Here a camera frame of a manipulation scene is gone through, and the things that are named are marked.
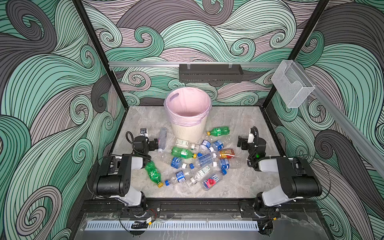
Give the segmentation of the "clear bottle without label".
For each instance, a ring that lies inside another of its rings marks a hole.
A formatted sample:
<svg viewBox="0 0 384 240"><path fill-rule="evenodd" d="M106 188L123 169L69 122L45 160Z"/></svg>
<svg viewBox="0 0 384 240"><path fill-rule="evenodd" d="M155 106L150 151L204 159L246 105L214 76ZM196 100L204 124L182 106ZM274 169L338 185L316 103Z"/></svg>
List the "clear bottle without label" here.
<svg viewBox="0 0 384 240"><path fill-rule="evenodd" d="M167 145L167 129L161 128L158 138L158 152L163 153Z"/></svg>

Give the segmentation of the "orange red label bottle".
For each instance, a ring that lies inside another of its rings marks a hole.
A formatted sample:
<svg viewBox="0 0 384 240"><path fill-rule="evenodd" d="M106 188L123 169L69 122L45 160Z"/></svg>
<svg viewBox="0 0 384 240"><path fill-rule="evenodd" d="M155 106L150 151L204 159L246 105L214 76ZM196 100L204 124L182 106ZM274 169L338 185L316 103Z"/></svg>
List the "orange red label bottle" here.
<svg viewBox="0 0 384 240"><path fill-rule="evenodd" d="M233 159L236 155L233 149L223 149L218 151L217 156L220 159Z"/></svg>

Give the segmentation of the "pepsi label clear bottle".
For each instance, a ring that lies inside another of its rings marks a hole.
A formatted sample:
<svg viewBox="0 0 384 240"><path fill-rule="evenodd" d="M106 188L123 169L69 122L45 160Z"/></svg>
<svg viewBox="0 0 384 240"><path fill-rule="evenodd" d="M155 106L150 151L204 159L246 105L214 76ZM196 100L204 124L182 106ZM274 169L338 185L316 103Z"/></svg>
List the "pepsi label clear bottle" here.
<svg viewBox="0 0 384 240"><path fill-rule="evenodd" d="M192 172L187 170L181 170L165 179L165 185L175 185L178 183L184 183L192 177Z"/></svg>

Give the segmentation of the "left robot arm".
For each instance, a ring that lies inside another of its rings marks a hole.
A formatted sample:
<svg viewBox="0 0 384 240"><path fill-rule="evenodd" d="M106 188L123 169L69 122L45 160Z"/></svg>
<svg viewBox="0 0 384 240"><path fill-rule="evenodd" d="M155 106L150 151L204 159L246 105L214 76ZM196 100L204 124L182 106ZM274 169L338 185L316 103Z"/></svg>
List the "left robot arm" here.
<svg viewBox="0 0 384 240"><path fill-rule="evenodd" d="M131 186L132 171L146 170L150 179L161 187L161 175L158 172L150 151L157 150L158 139L150 141L146 128L140 129L140 135L133 137L126 132L126 139L132 145L131 154L107 155L99 166L91 193L103 199L115 199L125 207L145 211L146 196Z"/></svg>

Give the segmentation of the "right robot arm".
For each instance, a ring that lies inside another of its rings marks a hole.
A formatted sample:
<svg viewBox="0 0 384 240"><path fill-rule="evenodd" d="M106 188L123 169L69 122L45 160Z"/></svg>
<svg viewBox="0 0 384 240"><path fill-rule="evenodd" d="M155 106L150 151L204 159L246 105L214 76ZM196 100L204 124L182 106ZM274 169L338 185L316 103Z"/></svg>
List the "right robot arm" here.
<svg viewBox="0 0 384 240"><path fill-rule="evenodd" d="M257 195L256 209L272 208L293 200L319 197L323 188L307 160L301 157L266 156L267 142L262 138L250 140L238 137L237 146L247 151L248 167L257 172L277 173L280 183Z"/></svg>

